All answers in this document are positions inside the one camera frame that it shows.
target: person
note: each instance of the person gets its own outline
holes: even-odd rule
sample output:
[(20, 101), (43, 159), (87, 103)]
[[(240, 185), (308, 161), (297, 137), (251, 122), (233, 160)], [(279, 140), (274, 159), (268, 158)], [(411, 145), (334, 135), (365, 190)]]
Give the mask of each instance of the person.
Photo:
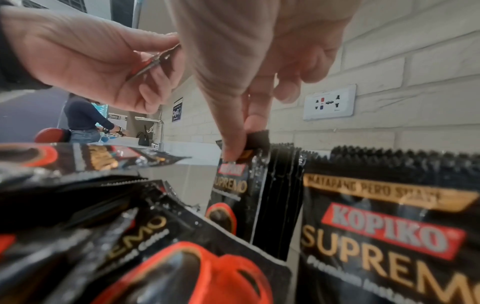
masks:
[[(166, 2), (180, 39), (84, 14), (2, 7), (0, 69), (4, 58), (18, 58), (42, 84), (152, 113), (178, 84), (186, 56), (220, 130), (223, 158), (234, 161), (247, 132), (267, 126), (274, 97), (292, 102), (302, 82), (327, 75), (361, 0)], [(142, 52), (161, 52), (179, 42), (183, 51), (173, 59), (170, 78), (157, 68), (150, 72), (153, 82), (125, 82), (132, 65), (149, 56)]]
[(100, 105), (99, 102), (87, 100), (83, 97), (70, 93), (68, 100), (63, 108), (63, 112), (68, 120), (68, 129), (70, 130), (70, 142), (87, 144), (98, 142), (100, 140), (100, 130), (108, 130), (127, 135), (127, 131), (105, 118), (92, 103)]

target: white wall outlet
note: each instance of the white wall outlet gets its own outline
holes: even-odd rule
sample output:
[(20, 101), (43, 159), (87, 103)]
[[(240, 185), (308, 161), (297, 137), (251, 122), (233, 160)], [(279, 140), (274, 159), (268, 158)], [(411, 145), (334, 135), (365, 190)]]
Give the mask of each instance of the white wall outlet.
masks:
[(357, 85), (314, 93), (305, 97), (303, 120), (344, 117), (354, 114)]

